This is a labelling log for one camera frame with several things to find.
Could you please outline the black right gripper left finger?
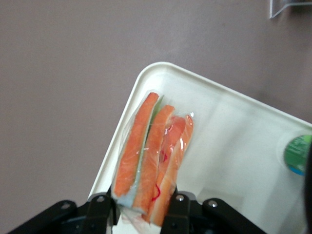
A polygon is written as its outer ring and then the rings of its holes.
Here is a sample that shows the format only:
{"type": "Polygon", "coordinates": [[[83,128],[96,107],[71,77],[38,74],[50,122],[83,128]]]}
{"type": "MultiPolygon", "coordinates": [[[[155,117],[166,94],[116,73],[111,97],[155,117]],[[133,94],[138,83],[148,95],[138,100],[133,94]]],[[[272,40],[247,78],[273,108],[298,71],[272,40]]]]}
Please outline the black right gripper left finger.
{"type": "Polygon", "coordinates": [[[78,207],[62,200],[27,220],[11,234],[111,234],[120,213],[109,193],[91,196],[78,207]]]}

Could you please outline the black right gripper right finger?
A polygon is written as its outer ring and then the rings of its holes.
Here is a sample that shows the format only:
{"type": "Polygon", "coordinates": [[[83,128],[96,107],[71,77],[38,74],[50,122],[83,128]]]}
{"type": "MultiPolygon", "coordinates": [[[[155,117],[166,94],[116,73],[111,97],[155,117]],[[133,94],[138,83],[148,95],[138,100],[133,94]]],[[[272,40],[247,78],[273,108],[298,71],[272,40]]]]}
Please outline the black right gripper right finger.
{"type": "Polygon", "coordinates": [[[219,198],[202,204],[177,191],[162,224],[163,234],[263,234],[264,231],[219,198]]]}

